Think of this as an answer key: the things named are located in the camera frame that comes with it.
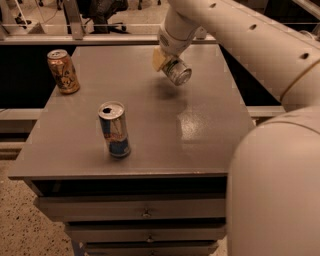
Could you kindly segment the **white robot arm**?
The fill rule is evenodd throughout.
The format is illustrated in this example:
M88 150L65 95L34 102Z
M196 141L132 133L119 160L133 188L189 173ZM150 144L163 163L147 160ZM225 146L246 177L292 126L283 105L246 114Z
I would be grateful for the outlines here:
M280 107L238 144L228 168L229 256L320 256L320 48L317 41L234 0L167 0L153 66L204 28Z

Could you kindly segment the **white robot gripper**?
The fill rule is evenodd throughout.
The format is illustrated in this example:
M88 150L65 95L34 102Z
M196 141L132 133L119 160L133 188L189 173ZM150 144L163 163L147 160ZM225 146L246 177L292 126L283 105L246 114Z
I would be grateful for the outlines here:
M153 50L152 65L154 70L161 70L166 61L166 54L179 56L186 50L198 28L197 23L182 16L173 8L169 8L158 30L160 46L156 46Z

